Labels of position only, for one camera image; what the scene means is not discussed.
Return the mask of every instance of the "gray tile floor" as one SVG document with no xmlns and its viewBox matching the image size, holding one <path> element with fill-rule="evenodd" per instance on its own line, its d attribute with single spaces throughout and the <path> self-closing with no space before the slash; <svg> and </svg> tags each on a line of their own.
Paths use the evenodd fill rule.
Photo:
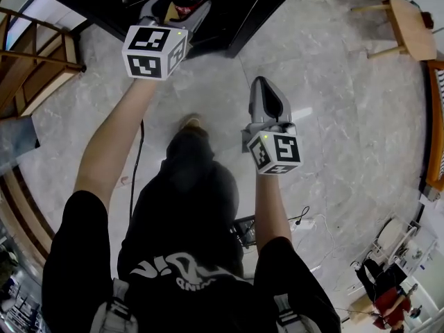
<svg viewBox="0 0 444 333">
<path fill-rule="evenodd" d="M 365 254 L 384 219 L 416 213 L 425 139 L 425 99 L 420 65 L 407 55 L 368 60 L 366 52 L 395 45 L 384 13 L 351 13 L 381 0 L 287 0 L 235 59 L 206 55 L 185 61 L 158 90 L 145 116 L 146 139 L 136 196 L 157 173 L 178 120 L 201 113 L 216 158 L 233 172 L 240 190 L 238 216 L 254 211 L 255 169 L 241 153 L 248 123 L 249 84 L 270 78 L 297 120 L 305 165 L 281 178 L 287 216 L 310 206 L 316 229 L 294 233 L 294 244 L 337 307 L 350 301 L 356 282 L 349 264 Z M 55 230 L 72 192 L 89 138 L 131 83 L 122 43 L 98 27 L 82 34 L 88 66 L 33 115 L 41 148 L 20 157 L 24 177 Z M 110 208 L 112 270 L 128 225 L 134 143 Z M 326 230 L 323 217 L 334 237 Z"/>
</svg>

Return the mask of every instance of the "person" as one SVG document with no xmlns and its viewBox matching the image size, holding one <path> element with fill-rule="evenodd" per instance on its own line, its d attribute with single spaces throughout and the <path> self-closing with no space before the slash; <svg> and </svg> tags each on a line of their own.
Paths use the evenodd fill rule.
<svg viewBox="0 0 444 333">
<path fill-rule="evenodd" d="M 367 254 L 362 265 L 359 262 L 353 262 L 352 266 L 368 297 L 380 312 L 380 315 L 375 315 L 376 319 L 373 325 L 381 330 L 391 327 L 392 332 L 402 333 L 404 331 L 404 311 L 410 311 L 410 296 L 418 288 L 418 285 L 415 284 L 406 294 L 402 287 L 396 284 L 394 271 L 390 268 L 383 271 L 382 267 L 370 258 L 372 253 L 370 251 Z M 368 278 L 365 268 L 375 280 L 374 284 Z M 417 310 L 420 312 L 420 309 L 413 309 L 415 315 L 419 315 Z"/>
<path fill-rule="evenodd" d="M 102 332 L 92 326 L 108 309 L 126 320 L 121 327 L 137 327 L 131 332 L 277 332 L 289 322 L 340 332 L 332 303 L 293 249 L 277 176 L 256 177 L 259 259 L 254 285 L 242 279 L 230 231 L 236 184 L 213 160 L 196 116 L 179 127 L 139 195 L 117 264 L 126 291 L 112 299 L 107 213 L 156 84 L 134 81 L 87 145 L 44 267 L 51 332 Z"/>
</svg>

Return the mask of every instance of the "power strip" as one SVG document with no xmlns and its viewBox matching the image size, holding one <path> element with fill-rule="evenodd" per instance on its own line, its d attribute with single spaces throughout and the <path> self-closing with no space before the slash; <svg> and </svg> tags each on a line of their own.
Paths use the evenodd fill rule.
<svg viewBox="0 0 444 333">
<path fill-rule="evenodd" d="M 295 230 L 311 230 L 315 224 L 315 220 L 313 219 L 302 219 L 299 225 L 296 225 L 297 219 L 291 219 L 290 230 L 294 232 Z"/>
</svg>

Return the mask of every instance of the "black t-shirt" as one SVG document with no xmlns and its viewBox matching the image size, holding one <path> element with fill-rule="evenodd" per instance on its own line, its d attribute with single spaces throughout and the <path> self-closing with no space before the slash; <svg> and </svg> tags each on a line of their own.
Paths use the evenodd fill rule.
<svg viewBox="0 0 444 333">
<path fill-rule="evenodd" d="M 138 264 L 124 275 L 139 332 L 277 332 L 275 296 L 282 294 L 322 332 L 341 331 L 330 300 L 285 238 L 262 249 L 254 285 L 190 251 L 152 252 L 139 248 Z M 52 333 L 89 332 L 111 296 L 107 212 L 95 195 L 78 191 L 65 206 L 44 267 L 43 316 Z"/>
</svg>

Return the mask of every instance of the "backpack strap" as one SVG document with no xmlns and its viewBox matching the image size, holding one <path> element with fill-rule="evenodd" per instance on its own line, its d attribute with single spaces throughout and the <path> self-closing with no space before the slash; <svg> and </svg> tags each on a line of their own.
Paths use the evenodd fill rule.
<svg viewBox="0 0 444 333">
<path fill-rule="evenodd" d="M 119 279 L 112 281 L 112 297 L 97 309 L 89 333 L 137 333 L 137 319 L 125 305 L 130 285 Z"/>
</svg>

